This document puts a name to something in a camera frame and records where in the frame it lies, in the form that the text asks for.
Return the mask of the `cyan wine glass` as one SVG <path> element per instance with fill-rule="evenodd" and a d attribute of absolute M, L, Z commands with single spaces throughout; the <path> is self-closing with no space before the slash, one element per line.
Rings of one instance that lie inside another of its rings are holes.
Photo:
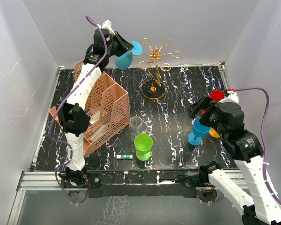
<path fill-rule="evenodd" d="M 126 70 L 131 65 L 133 56 L 139 56 L 143 53 L 142 46 L 138 42 L 132 41 L 131 44 L 133 45 L 131 50 L 115 59 L 116 67 L 121 70 Z"/>

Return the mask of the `red wine glass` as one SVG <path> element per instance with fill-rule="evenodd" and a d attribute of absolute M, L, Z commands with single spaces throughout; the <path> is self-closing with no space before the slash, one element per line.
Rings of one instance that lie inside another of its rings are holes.
<path fill-rule="evenodd" d="M 224 92 L 220 90 L 213 90 L 209 96 L 217 102 L 225 98 Z"/>

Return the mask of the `blue wine glass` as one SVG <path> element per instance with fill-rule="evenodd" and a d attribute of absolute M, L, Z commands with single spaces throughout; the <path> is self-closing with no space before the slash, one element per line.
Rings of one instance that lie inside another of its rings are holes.
<path fill-rule="evenodd" d="M 206 136 L 211 127 L 204 126 L 200 123 L 201 117 L 194 120 L 192 132 L 188 135 L 187 140 L 193 146 L 198 146 L 202 142 L 202 137 Z"/>

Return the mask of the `yellow wine glass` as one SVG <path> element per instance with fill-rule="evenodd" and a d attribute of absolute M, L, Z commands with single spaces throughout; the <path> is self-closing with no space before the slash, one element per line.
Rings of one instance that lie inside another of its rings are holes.
<path fill-rule="evenodd" d="M 210 129 L 209 134 L 214 138 L 220 138 L 220 135 L 216 132 L 215 129 Z"/>

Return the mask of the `gold wire glass rack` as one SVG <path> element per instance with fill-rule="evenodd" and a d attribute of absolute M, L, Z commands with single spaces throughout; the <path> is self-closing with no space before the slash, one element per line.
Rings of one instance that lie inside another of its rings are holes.
<path fill-rule="evenodd" d="M 150 51 L 148 53 L 144 53 L 148 56 L 148 60 L 139 62 L 138 69 L 148 73 L 150 78 L 140 85 L 140 93 L 147 100 L 157 101 L 162 99 L 167 91 L 167 88 L 162 81 L 162 72 L 169 72 L 171 70 L 171 65 L 163 62 L 162 58 L 170 55 L 175 59 L 179 59 L 182 57 L 182 53 L 178 50 L 162 53 L 164 46 L 171 45 L 171 40 L 168 38 L 161 40 L 160 47 L 152 47 L 151 40 L 149 38 L 143 38 L 141 43 L 143 45 L 147 45 Z"/>

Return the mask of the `clear wine glass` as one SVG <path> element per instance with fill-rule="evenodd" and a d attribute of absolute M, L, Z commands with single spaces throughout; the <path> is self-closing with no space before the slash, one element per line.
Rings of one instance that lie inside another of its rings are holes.
<path fill-rule="evenodd" d="M 136 136 L 141 134 L 143 131 L 143 120 L 141 117 L 133 116 L 130 119 L 129 129 L 131 131 L 130 138 L 132 141 L 135 140 Z"/>

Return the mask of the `green wine glass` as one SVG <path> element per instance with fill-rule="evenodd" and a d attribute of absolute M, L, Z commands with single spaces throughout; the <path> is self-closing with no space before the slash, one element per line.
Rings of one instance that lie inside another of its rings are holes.
<path fill-rule="evenodd" d="M 153 139 L 148 134 L 139 134 L 134 139 L 134 146 L 136 149 L 136 157 L 140 161 L 146 161 L 151 156 L 151 149 L 153 146 Z"/>

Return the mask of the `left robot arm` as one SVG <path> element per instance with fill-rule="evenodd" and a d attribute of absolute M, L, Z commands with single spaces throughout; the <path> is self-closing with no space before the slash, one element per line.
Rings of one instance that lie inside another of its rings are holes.
<path fill-rule="evenodd" d="M 56 111 L 67 140 L 69 162 L 59 176 L 87 183 L 85 158 L 130 121 L 128 93 L 104 71 L 111 56 L 130 56 L 134 45 L 110 28 L 95 30 L 70 96 Z"/>

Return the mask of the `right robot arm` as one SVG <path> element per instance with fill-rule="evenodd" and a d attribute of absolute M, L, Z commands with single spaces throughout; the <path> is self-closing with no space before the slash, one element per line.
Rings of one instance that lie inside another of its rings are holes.
<path fill-rule="evenodd" d="M 258 137 L 244 128 L 244 112 L 233 102 L 216 102 L 204 95 L 185 108 L 190 118 L 205 113 L 194 123 L 213 128 L 225 150 L 240 169 L 249 193 L 233 182 L 216 162 L 200 167 L 200 182 L 213 185 L 239 212 L 245 225 L 281 225 L 281 202 L 266 171 L 266 152 Z"/>

